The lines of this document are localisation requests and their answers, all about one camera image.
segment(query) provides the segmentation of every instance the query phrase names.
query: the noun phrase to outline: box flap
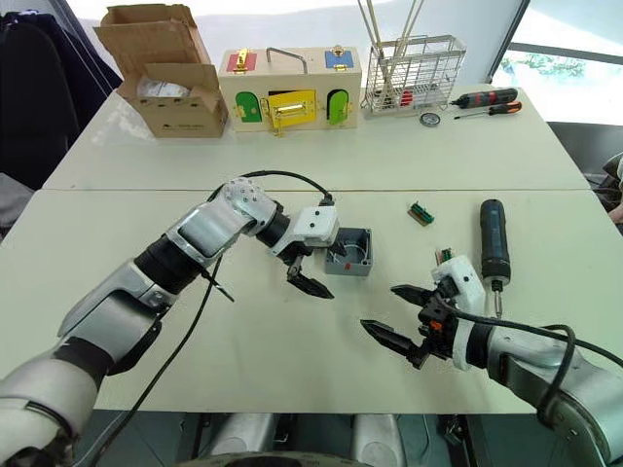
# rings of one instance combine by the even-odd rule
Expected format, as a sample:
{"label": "box flap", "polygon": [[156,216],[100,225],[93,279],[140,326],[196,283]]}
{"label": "box flap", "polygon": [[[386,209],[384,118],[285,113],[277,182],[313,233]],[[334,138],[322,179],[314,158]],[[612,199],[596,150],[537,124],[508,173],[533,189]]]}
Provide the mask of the box flap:
{"label": "box flap", "polygon": [[108,13],[102,19],[102,26],[113,24],[130,24],[137,22],[156,22],[176,19],[197,27],[190,9],[185,5],[154,3],[149,5],[119,5],[108,7]]}
{"label": "box flap", "polygon": [[145,63],[147,76],[152,80],[167,81],[189,90],[201,86],[218,90],[216,67],[204,63]]}
{"label": "box flap", "polygon": [[128,75],[121,85],[117,88],[117,93],[125,99],[134,99],[136,97],[136,87],[140,81],[141,75]]}
{"label": "box flap", "polygon": [[95,34],[126,78],[145,63],[210,63],[190,9],[153,4],[110,7]]}

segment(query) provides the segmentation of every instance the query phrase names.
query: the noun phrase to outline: white table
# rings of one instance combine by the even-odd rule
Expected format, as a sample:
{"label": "white table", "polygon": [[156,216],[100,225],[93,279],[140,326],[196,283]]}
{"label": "white table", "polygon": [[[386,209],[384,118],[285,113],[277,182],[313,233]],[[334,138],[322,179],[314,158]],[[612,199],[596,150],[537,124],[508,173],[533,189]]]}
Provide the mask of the white table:
{"label": "white table", "polygon": [[[488,89],[456,87],[454,96]],[[221,139],[155,139],[112,93],[46,183],[46,189],[213,190],[252,170],[303,173],[330,190],[566,190],[588,184],[530,100],[512,116],[453,120],[362,116],[355,129],[235,133]],[[305,190],[270,177],[267,190]]]}
{"label": "white table", "polygon": [[[274,193],[287,212],[318,200]],[[505,317],[533,325],[568,323],[578,337],[623,354],[620,339],[623,240],[592,193],[580,191],[342,193],[342,225],[373,232],[367,278],[325,275],[322,257],[304,271],[336,296],[322,301],[285,282],[285,266],[264,245],[241,239],[186,348],[141,409],[188,412],[526,413],[533,412],[484,371],[462,373],[430,358],[417,372],[378,345],[359,319],[379,319],[418,340],[418,309],[389,291],[431,286],[434,249],[453,247],[478,263],[478,212],[499,198],[507,213],[513,281]],[[0,375],[55,343],[84,293],[205,198],[199,192],[43,191],[0,248],[3,326]],[[435,215],[421,227],[415,200]],[[130,373],[104,381],[97,406],[128,409],[181,339],[205,284],[197,281]]]}

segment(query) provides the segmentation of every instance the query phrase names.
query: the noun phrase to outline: white wall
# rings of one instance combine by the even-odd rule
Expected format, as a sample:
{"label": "white wall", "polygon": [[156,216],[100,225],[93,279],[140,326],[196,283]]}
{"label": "white wall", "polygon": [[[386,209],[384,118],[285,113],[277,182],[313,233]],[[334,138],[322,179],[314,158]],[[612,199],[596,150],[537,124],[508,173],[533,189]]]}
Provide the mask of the white wall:
{"label": "white wall", "polygon": [[[97,49],[102,51],[102,56],[112,64],[112,58],[103,51],[92,33],[92,27],[98,25],[105,13],[104,5],[123,2],[69,0],[68,3]],[[249,6],[255,10],[258,9],[257,5],[262,5],[261,2],[249,4],[248,0],[225,0],[216,5],[210,5],[215,3],[211,0],[186,0],[183,3],[193,11],[205,46],[216,65],[220,64],[223,52],[227,49],[342,44],[355,45],[367,69],[370,41],[354,0],[324,0],[318,2],[323,5],[322,8],[314,8],[307,2],[303,11],[277,14],[266,11],[263,15],[241,14],[247,4],[255,5]],[[279,3],[287,5],[284,9],[290,11],[298,6],[293,0],[272,0],[269,5],[274,11],[284,10],[276,7]],[[467,55],[458,83],[482,83],[519,4],[520,0],[425,0],[414,33],[453,34],[459,37],[467,47]],[[395,39],[402,31],[410,0],[375,1],[375,6],[383,39]],[[487,25],[479,23],[484,19]]]}

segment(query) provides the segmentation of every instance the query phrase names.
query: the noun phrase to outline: window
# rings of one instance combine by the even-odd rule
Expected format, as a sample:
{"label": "window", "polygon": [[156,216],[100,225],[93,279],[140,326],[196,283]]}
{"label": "window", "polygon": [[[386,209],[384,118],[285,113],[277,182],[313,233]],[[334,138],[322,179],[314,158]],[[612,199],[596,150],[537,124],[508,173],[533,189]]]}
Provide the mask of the window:
{"label": "window", "polygon": [[623,2],[532,0],[493,77],[550,122],[623,125]]}

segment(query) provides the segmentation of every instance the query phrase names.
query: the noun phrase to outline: black cable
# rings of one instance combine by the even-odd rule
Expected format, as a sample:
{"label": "black cable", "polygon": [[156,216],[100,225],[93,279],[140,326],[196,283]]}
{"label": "black cable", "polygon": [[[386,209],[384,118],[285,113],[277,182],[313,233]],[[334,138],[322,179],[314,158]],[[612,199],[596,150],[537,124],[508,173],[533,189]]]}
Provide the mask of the black cable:
{"label": "black cable", "polygon": [[[475,316],[473,314],[465,313],[460,311],[458,308],[448,305],[441,296],[435,294],[435,297],[438,299],[437,301],[440,305],[445,308],[448,312],[454,315],[457,318],[465,319],[467,321],[472,321],[478,324],[487,324],[489,326],[499,326],[500,328],[511,328],[518,329],[519,331],[526,331],[527,333],[537,334],[539,336],[544,336],[546,338],[555,339],[557,341],[568,341],[567,336],[563,336],[558,333],[554,333],[553,331],[549,331],[543,328],[536,328],[534,326],[530,326],[528,324],[515,323],[514,321],[504,321],[502,319],[494,319],[494,318],[486,318],[484,316]],[[623,368],[623,359],[614,355],[612,352],[605,350],[604,348],[599,347],[598,345],[594,345],[593,343],[587,341],[581,341],[580,339],[575,340],[575,345],[578,347],[586,348],[592,352],[595,352],[599,355],[602,355],[604,358],[607,358],[611,362],[616,363],[619,367]]]}
{"label": "black cable", "polygon": [[[333,195],[331,195],[325,188],[323,188],[320,184],[311,180],[311,178],[308,178],[305,175],[301,175],[296,172],[288,172],[285,170],[256,170],[254,172],[245,173],[241,175],[240,177],[253,178],[253,177],[266,177],[267,175],[282,175],[284,177],[292,177],[292,178],[297,178],[299,180],[303,180],[304,182],[309,183],[314,188],[316,188],[319,192],[321,192],[324,195],[324,198],[326,200],[333,202]],[[214,190],[207,200],[213,201],[216,198],[216,196],[219,194],[219,192],[221,191],[221,188],[223,188],[223,185],[221,185],[216,190]]]}
{"label": "black cable", "polygon": [[251,177],[265,177],[267,175],[282,175],[284,177],[292,177],[298,178],[299,180],[303,180],[306,183],[309,183],[314,188],[316,188],[319,192],[321,192],[325,198],[333,199],[331,194],[327,192],[321,185],[317,184],[311,178],[306,177],[305,175],[301,175],[296,172],[287,172],[285,170],[256,170],[255,172],[245,173],[241,175],[241,177],[251,178]]}
{"label": "black cable", "polygon": [[573,352],[575,351],[575,332],[565,324],[553,324],[551,326],[543,326],[543,328],[549,330],[560,329],[567,333],[567,346],[565,348],[565,355],[563,356],[561,366],[558,367],[558,372],[556,372],[551,384],[547,386],[547,391],[545,391],[545,395],[541,398],[538,403],[538,407],[536,408],[536,416],[538,419],[546,425],[551,425],[550,420],[547,418],[547,414],[552,402],[554,402],[554,399],[556,398],[556,394],[560,391],[563,380],[565,379],[568,369],[571,366]]}
{"label": "black cable", "polygon": [[[223,257],[221,256],[217,260],[216,265],[214,266],[214,271],[212,272],[212,277],[216,277],[216,273],[218,272],[218,269],[221,266],[222,259],[223,259]],[[97,462],[99,462],[99,460],[104,455],[104,453],[110,448],[110,446],[113,444],[115,439],[117,439],[117,437],[124,430],[124,428],[126,428],[126,426],[128,425],[129,421],[136,414],[136,412],[138,411],[138,408],[145,401],[145,399],[147,399],[147,396],[152,391],[152,389],[154,388],[154,386],[156,385],[156,383],[158,382],[160,377],[163,375],[163,373],[166,371],[168,366],[172,363],[172,361],[175,359],[177,354],[182,350],[182,348],[184,347],[184,345],[186,344],[186,342],[188,341],[190,336],[193,334],[193,332],[195,331],[195,328],[197,327],[197,324],[199,323],[200,318],[202,317],[203,309],[205,308],[205,304],[207,303],[207,299],[209,298],[210,293],[212,292],[213,284],[214,284],[213,282],[210,282],[208,284],[207,289],[205,290],[205,294],[203,295],[202,304],[200,305],[199,309],[197,310],[197,314],[195,315],[195,319],[193,320],[192,324],[188,328],[188,331],[186,331],[186,334],[184,335],[184,337],[182,338],[180,343],[171,352],[169,357],[163,363],[163,365],[158,370],[156,375],[152,378],[150,383],[147,385],[147,387],[145,388],[143,393],[140,395],[138,400],[134,403],[132,408],[126,414],[124,419],[119,423],[119,425],[117,425],[117,428],[115,428],[115,430],[110,434],[108,439],[103,443],[103,445],[101,446],[101,448],[99,449],[99,451],[97,452],[95,457],[93,458],[93,461],[90,464],[91,467],[94,467],[95,465],[97,465]]]}

